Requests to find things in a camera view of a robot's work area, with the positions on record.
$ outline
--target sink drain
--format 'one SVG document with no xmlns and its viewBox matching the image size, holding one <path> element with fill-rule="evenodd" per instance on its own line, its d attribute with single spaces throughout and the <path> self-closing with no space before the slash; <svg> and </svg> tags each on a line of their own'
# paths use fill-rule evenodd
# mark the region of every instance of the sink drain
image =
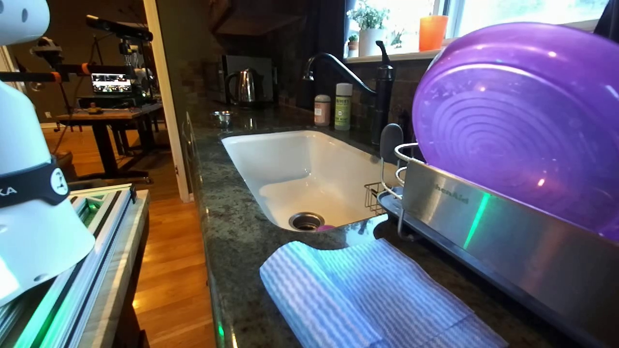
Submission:
<svg viewBox="0 0 619 348">
<path fill-rule="evenodd" d="M 324 218 L 315 213 L 303 211 L 303 213 L 292 215 L 288 224 L 294 226 L 295 230 L 311 232 L 323 226 Z"/>
</svg>

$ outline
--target kettle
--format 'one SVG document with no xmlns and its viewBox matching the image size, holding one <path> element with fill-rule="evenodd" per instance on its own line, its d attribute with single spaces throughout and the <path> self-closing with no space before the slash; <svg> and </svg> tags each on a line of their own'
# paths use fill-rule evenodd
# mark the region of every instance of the kettle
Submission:
<svg viewBox="0 0 619 348">
<path fill-rule="evenodd" d="M 226 89 L 232 104 L 263 104 L 263 77 L 251 68 L 232 73 Z"/>
</svg>

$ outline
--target window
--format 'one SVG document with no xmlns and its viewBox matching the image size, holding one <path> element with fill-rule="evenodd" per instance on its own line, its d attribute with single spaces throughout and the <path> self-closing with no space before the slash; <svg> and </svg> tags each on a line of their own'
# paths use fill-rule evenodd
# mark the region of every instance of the window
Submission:
<svg viewBox="0 0 619 348">
<path fill-rule="evenodd" d="M 506 21 L 584 23 L 591 29 L 607 0 L 365 0 L 386 8 L 388 54 L 417 52 L 419 17 L 446 14 L 446 39 Z M 348 37 L 359 27 L 350 21 Z"/>
</svg>

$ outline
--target white robot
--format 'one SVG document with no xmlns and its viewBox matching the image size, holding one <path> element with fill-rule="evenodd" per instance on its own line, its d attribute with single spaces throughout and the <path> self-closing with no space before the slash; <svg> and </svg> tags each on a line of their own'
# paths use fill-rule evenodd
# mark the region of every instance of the white robot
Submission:
<svg viewBox="0 0 619 348">
<path fill-rule="evenodd" d="M 1 0 L 0 44 L 38 39 L 46 0 Z M 0 81 L 0 307 L 79 263 L 94 246 L 67 201 L 30 101 Z"/>
</svg>

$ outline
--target wooden floor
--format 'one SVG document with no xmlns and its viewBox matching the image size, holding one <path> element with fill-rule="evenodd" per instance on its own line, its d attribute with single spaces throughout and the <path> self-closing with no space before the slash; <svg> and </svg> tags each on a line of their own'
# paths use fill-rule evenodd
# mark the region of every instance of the wooden floor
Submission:
<svg viewBox="0 0 619 348">
<path fill-rule="evenodd" d="M 71 153 L 77 176 L 102 170 L 94 137 L 89 128 L 61 130 L 44 126 L 50 151 Z M 139 327 L 152 348 L 214 346 L 206 265 L 195 203 L 181 203 L 174 180 L 170 151 L 141 159 L 135 170 L 147 170 L 148 240 L 141 263 L 133 307 Z"/>
</svg>

